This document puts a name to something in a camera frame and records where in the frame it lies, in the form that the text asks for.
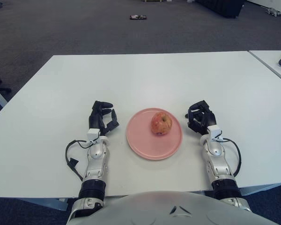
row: plate rim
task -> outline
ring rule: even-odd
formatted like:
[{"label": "plate rim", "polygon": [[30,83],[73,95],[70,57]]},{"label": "plate rim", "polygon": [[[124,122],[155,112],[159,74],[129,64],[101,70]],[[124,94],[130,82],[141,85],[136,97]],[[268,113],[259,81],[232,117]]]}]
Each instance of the plate rim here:
[{"label": "plate rim", "polygon": [[[135,115],[139,114],[139,113],[142,112],[142,111],[147,111],[147,110],[152,110],[152,109],[153,109],[153,110],[161,110],[161,111],[164,111],[164,112],[168,113],[170,116],[172,116],[172,118],[174,118],[174,119],[176,120],[176,122],[177,122],[177,124],[178,124],[178,127],[179,127],[179,130],[180,130],[181,137],[180,137],[178,146],[176,147],[176,149],[175,149],[172,153],[170,153],[169,155],[167,155],[167,156],[165,156],[165,157],[159,157],[159,158],[156,158],[156,157],[144,157],[143,155],[139,154],[139,152],[136,151],[136,150],[131,146],[131,144],[130,144],[130,142],[129,142],[129,139],[128,139],[128,127],[129,127],[129,124],[130,124],[130,122],[132,121],[132,119],[135,117]],[[179,147],[181,146],[182,140],[183,140],[183,133],[182,133],[182,128],[181,128],[181,125],[180,125],[179,121],[177,120],[177,118],[176,118],[172,113],[170,113],[170,112],[168,112],[167,110],[164,110],[164,109],[162,109],[162,108],[151,107],[151,108],[145,108],[145,109],[139,110],[137,113],[135,113],[135,114],[130,118],[130,120],[129,120],[129,122],[127,123],[127,126],[126,126],[126,140],[127,140],[128,144],[129,144],[129,147],[131,148],[131,150],[132,150],[134,153],[136,153],[138,156],[140,156],[140,157],[142,157],[142,158],[144,158],[144,159],[157,161],[157,160],[162,160],[162,159],[169,158],[169,157],[171,157],[172,155],[174,155],[175,152],[178,151]]]}]

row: black cable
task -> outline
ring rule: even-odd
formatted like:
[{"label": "black cable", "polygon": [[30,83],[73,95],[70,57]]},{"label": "black cable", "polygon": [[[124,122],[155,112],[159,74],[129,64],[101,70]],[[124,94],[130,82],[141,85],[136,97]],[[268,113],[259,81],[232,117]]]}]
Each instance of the black cable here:
[{"label": "black cable", "polygon": [[69,161],[69,159],[67,158],[67,151],[69,150],[70,146],[73,145],[73,144],[75,144],[75,143],[78,143],[78,144],[80,145],[80,147],[82,147],[83,149],[88,149],[89,147],[91,147],[91,146],[94,145],[94,144],[91,143],[90,146],[88,146],[88,147],[83,147],[83,146],[80,144],[80,142],[86,142],[86,141],[85,141],[85,140],[73,140],[73,141],[71,141],[71,142],[67,145],[67,147],[66,147],[65,157],[66,157],[67,165],[70,167],[70,169],[71,169],[71,170],[79,177],[79,179],[82,181],[82,180],[83,180],[83,177],[78,173],[78,171],[75,169],[75,166],[73,166],[73,165],[71,164],[71,162]]},{"label": "black cable", "polygon": [[240,166],[242,164],[242,156],[240,154],[240,150],[239,150],[237,144],[233,140],[228,139],[228,138],[223,138],[223,140],[226,140],[226,141],[223,141],[223,142],[232,142],[235,145],[236,149],[237,149],[237,152],[238,152],[238,165],[237,165],[237,168],[236,168],[236,170],[235,170],[235,172],[233,174],[233,176],[236,177],[238,175],[238,172],[240,170]]},{"label": "black cable", "polygon": [[83,149],[88,149],[89,147],[91,147],[93,144],[91,144],[90,146],[87,146],[87,147],[83,147],[81,144],[80,144],[80,142],[79,141],[77,141],[78,142],[78,144],[80,145],[80,147],[82,147]]},{"label": "black cable", "polygon": [[69,159],[67,158],[67,151],[69,150],[69,148],[70,148],[70,146],[71,145],[73,145],[73,144],[75,144],[76,142],[86,142],[86,141],[84,141],[84,140],[73,140],[73,141],[71,141],[68,145],[67,145],[67,147],[66,147],[66,152],[65,152],[65,157],[66,157],[66,162],[67,162],[67,165],[68,165],[68,167],[70,167],[70,169],[79,177],[79,179],[82,181],[83,180],[83,178],[82,178],[82,176],[78,173],[78,171],[75,169],[75,166],[73,166],[71,163],[70,163],[70,161],[69,161]]}]

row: second white table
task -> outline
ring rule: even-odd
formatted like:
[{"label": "second white table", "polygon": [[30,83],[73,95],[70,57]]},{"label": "second white table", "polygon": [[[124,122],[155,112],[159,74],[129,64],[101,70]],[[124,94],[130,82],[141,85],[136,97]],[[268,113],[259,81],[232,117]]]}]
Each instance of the second white table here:
[{"label": "second white table", "polygon": [[272,70],[277,76],[281,78],[281,66],[279,60],[281,59],[281,51],[249,51],[254,57],[262,62],[266,67]]}]

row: blue floor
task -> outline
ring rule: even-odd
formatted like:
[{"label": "blue floor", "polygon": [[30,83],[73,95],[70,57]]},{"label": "blue floor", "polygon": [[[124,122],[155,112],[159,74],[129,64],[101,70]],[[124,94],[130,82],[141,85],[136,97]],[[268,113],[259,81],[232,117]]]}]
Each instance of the blue floor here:
[{"label": "blue floor", "polygon": [[[254,213],[281,225],[281,186],[245,198]],[[65,225],[69,210],[53,210],[18,199],[0,198],[0,225]]]}]

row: white wall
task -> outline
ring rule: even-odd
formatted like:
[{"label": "white wall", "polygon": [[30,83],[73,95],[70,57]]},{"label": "white wall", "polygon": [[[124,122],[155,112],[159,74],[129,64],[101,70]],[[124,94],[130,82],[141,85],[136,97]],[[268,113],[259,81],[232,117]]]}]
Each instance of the white wall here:
[{"label": "white wall", "polygon": [[281,0],[248,0],[251,2],[254,2],[256,4],[269,7],[269,8],[275,8],[276,10],[281,12]]}]

